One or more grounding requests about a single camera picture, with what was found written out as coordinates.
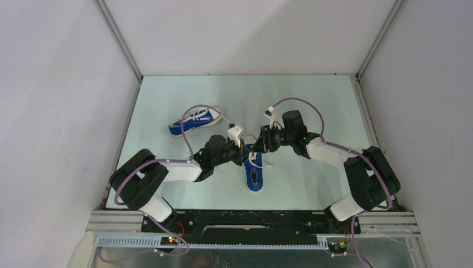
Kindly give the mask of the white shoelace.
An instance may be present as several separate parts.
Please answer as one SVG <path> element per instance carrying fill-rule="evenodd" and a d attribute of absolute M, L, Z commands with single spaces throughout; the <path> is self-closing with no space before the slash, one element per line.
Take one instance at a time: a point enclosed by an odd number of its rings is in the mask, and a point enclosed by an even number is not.
<path fill-rule="evenodd" d="M 248 156 L 248 162 L 255 168 L 272 168 L 273 164 L 264 164 L 262 154 L 258 152 L 250 152 Z"/>

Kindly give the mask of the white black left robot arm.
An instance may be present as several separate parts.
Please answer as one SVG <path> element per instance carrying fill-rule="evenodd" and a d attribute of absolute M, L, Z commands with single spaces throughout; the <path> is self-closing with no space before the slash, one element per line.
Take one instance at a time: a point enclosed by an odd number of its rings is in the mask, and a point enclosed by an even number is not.
<path fill-rule="evenodd" d="M 190 160 L 157 159 L 149 149 L 141 149 L 109 178 L 115 191 L 115 203 L 138 210 L 155 220 L 162 232 L 176 225 L 174 209 L 157 195 L 163 183 L 171 181 L 201 182 L 212 176 L 217 166 L 233 162 L 241 166 L 249 156 L 243 141 L 213 135 Z"/>

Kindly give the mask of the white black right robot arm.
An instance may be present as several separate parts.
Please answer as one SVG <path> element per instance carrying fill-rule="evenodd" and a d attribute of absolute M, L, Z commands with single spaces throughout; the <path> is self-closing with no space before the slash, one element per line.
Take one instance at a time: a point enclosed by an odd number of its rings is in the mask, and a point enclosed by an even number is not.
<path fill-rule="evenodd" d="M 326 208 L 324 225 L 329 232 L 341 232 L 347 219 L 391 201 L 400 191 L 400 182 L 380 148 L 358 151 L 323 141 L 320 134 L 308 132 L 298 110 L 279 115 L 269 107 L 264 114 L 269 124 L 261 127 L 253 152 L 266 154 L 290 146 L 298 156 L 344 171 L 350 193 Z"/>

